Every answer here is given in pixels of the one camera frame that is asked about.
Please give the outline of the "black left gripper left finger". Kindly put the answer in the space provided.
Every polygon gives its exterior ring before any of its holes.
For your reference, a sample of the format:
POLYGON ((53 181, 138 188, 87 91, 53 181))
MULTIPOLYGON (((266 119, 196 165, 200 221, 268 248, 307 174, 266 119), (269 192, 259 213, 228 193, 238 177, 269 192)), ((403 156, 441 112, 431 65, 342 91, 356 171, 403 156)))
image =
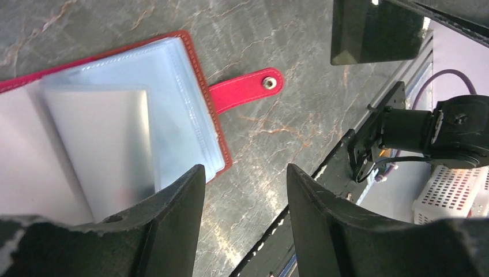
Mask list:
POLYGON ((2 276, 192 276, 205 170, 100 223, 69 226, 37 215, 1 217, 2 276))

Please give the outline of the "red leather card holder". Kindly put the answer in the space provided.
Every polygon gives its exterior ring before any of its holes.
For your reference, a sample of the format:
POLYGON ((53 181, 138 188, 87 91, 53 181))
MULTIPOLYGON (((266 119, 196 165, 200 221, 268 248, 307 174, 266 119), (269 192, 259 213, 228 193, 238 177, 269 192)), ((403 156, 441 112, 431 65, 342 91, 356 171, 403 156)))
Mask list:
POLYGON ((99 223, 196 164, 232 165, 219 115, 277 95, 265 68, 210 86, 187 31, 1 82, 1 214, 99 223))

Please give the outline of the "white perforated basket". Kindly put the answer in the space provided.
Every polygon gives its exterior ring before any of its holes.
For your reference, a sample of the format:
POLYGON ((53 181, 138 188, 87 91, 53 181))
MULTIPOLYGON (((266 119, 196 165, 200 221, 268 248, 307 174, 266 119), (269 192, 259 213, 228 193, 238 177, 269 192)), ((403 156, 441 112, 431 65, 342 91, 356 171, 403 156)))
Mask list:
POLYGON ((438 166, 413 202, 414 224, 445 218, 488 217, 488 167, 438 166))

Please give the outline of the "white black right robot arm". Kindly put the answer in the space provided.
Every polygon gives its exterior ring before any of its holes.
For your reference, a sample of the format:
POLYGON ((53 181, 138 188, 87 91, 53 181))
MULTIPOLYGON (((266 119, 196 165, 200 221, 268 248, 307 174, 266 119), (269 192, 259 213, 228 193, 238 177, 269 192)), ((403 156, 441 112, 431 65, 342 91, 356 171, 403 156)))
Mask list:
MULTIPOLYGON (((429 18, 484 46, 488 45, 488 2, 470 1, 335 1, 331 63, 377 63, 417 57, 422 46, 422 21, 429 18)), ((352 178, 363 182, 387 163, 402 157, 380 159, 382 149, 410 151, 408 162, 443 165, 450 169, 474 169, 488 165, 488 97, 477 93, 468 76, 458 70, 442 74, 458 76, 468 93, 438 102, 433 111, 401 108, 382 100, 368 106, 367 121, 349 144, 352 178)))

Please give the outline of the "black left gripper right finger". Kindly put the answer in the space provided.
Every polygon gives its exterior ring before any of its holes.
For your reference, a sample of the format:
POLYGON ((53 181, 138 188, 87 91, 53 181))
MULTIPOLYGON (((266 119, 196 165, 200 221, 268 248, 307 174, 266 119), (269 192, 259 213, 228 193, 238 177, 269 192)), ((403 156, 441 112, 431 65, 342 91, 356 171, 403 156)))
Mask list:
MULTIPOLYGON (((488 219, 442 219, 415 225, 374 214, 374 224, 327 207, 336 276, 487 276, 488 219)), ((300 276, 315 276, 300 269, 300 276)))

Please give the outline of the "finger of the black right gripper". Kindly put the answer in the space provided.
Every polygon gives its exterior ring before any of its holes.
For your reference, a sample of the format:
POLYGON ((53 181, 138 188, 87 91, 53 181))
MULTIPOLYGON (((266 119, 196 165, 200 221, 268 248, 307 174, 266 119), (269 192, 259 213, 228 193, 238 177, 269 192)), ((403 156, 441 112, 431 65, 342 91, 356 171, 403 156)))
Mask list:
POLYGON ((392 0, 488 47, 488 0, 392 0))

